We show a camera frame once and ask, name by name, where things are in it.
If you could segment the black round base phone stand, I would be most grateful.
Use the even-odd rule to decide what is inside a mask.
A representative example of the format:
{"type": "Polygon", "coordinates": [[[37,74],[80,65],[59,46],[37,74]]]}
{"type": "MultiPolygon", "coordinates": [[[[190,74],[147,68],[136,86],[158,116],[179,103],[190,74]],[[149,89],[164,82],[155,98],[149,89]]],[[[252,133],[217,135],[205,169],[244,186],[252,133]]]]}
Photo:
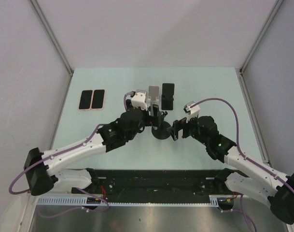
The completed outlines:
{"type": "Polygon", "coordinates": [[[152,122],[152,135],[158,140],[165,140],[170,137],[168,128],[171,126],[165,121],[167,111],[158,112],[158,115],[152,122]]]}

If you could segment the black folding phone stand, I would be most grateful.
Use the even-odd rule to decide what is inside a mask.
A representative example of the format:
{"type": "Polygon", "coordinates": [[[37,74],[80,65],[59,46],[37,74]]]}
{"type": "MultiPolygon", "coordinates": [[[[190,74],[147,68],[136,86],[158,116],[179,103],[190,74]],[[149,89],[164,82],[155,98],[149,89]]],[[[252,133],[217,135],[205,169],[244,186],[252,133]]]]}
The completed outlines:
{"type": "Polygon", "coordinates": [[[174,83],[163,83],[162,84],[162,95],[161,95],[161,109],[162,110],[173,110],[174,102],[174,83]]]}

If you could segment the pink cased smartphone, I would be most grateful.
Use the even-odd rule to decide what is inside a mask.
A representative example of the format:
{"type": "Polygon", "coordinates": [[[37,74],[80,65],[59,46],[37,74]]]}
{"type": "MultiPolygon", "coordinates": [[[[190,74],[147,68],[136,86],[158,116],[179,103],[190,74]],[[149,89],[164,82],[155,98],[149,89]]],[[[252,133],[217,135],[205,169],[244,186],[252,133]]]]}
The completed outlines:
{"type": "Polygon", "coordinates": [[[104,89],[96,89],[93,92],[91,109],[100,110],[103,108],[105,99],[105,90],[104,89]]]}
{"type": "Polygon", "coordinates": [[[92,100],[92,90],[83,90],[81,92],[80,102],[79,102],[79,110],[89,110],[91,108],[91,100],[92,100]]]}

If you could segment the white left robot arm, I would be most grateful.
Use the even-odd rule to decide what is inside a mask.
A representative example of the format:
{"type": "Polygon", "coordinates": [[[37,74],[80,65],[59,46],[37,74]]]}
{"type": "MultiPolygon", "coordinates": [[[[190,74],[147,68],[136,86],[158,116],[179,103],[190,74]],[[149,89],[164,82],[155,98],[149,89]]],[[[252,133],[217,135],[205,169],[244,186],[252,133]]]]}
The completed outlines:
{"type": "Polygon", "coordinates": [[[24,165],[31,195],[39,196],[52,190],[59,180],[57,172],[66,166],[124,146],[145,127],[157,127],[165,116],[163,112],[150,115],[148,111],[131,107],[115,121],[99,124],[84,140],[56,150],[41,152],[39,148],[31,149],[24,165]]]}

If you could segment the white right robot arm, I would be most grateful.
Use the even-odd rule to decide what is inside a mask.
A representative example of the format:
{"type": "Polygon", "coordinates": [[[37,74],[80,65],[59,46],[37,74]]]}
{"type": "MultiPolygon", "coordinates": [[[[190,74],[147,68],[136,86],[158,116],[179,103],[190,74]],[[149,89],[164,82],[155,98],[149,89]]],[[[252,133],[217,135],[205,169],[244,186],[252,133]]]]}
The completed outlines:
{"type": "Polygon", "coordinates": [[[270,208],[282,222],[294,224],[294,174],[287,175],[256,161],[240,152],[238,145],[221,135],[217,124],[210,116],[176,120],[167,129],[173,140],[192,137],[206,147],[213,160],[219,160],[235,170],[224,170],[224,175],[215,181],[220,194],[235,191],[261,202],[270,208]]]}

